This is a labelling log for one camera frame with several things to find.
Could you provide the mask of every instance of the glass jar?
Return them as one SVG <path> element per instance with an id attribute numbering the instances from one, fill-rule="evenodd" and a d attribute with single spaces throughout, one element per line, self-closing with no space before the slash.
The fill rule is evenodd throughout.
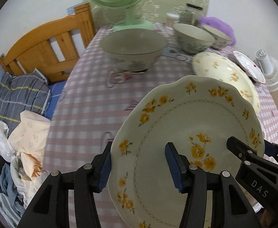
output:
<path id="1" fill-rule="evenodd" d="M 166 26 L 172 27 L 175 23 L 179 23 L 179 15 L 177 13 L 166 13 Z"/>
<path id="2" fill-rule="evenodd" d="M 202 7 L 187 3 L 186 9 L 180 12 L 180 23 L 199 27 L 202 11 Z"/>

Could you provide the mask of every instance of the black clamp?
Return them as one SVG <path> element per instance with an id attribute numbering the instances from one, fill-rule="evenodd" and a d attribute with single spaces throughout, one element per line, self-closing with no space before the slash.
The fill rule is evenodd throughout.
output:
<path id="1" fill-rule="evenodd" d="M 260 222 L 248 199 L 229 172 L 219 175 L 205 172 L 179 155 L 172 142 L 165 147 L 165 157 L 175 187 L 188 193 L 180 228 L 203 228 L 206 193 L 213 191 L 211 228 L 259 228 Z"/>
<path id="2" fill-rule="evenodd" d="M 111 146 L 112 142 L 108 142 L 102 154 L 77 171 L 51 172 L 27 207 L 18 228 L 69 228 L 69 190 L 74 190 L 77 227 L 101 228 L 93 193 L 100 193 L 107 184 L 112 166 Z"/>
<path id="3" fill-rule="evenodd" d="M 278 145 L 273 147 L 273 158 L 278 162 Z M 227 148 L 242 162 L 235 177 L 268 212 L 278 218 L 278 165 L 257 156 L 256 152 L 235 137 L 227 141 Z"/>

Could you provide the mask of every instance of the wooden bed frame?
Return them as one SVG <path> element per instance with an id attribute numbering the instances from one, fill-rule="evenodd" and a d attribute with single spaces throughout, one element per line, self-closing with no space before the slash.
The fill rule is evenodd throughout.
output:
<path id="1" fill-rule="evenodd" d="M 66 80 L 79 59 L 70 31 L 79 29 L 84 46 L 87 47 L 95 35 L 94 23 L 88 3 L 74 8 L 75 15 L 45 23 L 21 37 L 8 51 L 0 57 L 0 65 L 13 75 L 24 74 L 35 68 L 51 81 Z M 59 62 L 49 39 L 55 38 L 65 57 Z"/>

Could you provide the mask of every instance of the table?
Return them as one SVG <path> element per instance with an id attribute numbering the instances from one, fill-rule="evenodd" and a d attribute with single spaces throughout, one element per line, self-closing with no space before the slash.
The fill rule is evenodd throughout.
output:
<path id="1" fill-rule="evenodd" d="M 191 56 L 180 53 L 173 31 L 161 24 L 155 31 L 164 35 L 168 48 L 146 74 L 126 75 L 124 82 L 111 72 L 110 61 L 99 48 L 100 40 L 110 30 L 98 31 L 70 74 L 56 107 L 44 157 L 45 170 L 62 173 L 77 170 L 90 163 L 113 140 L 126 117 L 154 87 L 173 83 L 194 74 Z M 208 51 L 231 58 L 235 46 Z M 256 87 L 260 98 L 259 120 L 266 139 L 278 144 L 278 110 L 265 85 Z M 76 227 L 73 191 L 69 194 L 70 227 Z M 103 228 L 127 228 L 112 203 L 107 188 L 95 195 Z"/>

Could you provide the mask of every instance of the plate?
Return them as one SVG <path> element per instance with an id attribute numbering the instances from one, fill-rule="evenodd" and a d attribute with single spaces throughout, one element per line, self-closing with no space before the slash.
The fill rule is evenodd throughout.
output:
<path id="1" fill-rule="evenodd" d="M 111 148 L 108 189 L 131 228 L 179 227 L 187 195 L 180 194 L 165 159 L 173 142 L 178 152 L 204 170 L 236 175 L 240 160 L 226 142 L 235 136 L 259 156 L 265 145 L 258 118 L 232 85 L 185 76 L 153 89 L 127 117 Z M 207 225 L 211 220 L 208 196 Z"/>
<path id="2" fill-rule="evenodd" d="M 256 82 L 265 84 L 266 79 L 258 66 L 243 53 L 234 50 L 233 55 L 236 57 L 237 61 L 240 63 L 242 69 L 247 73 L 249 77 Z"/>
<path id="3" fill-rule="evenodd" d="M 252 104 L 256 114 L 259 114 L 258 93 L 249 77 L 235 63 L 221 55 L 202 52 L 194 57 L 192 65 L 198 76 L 212 77 L 236 87 L 242 97 Z"/>

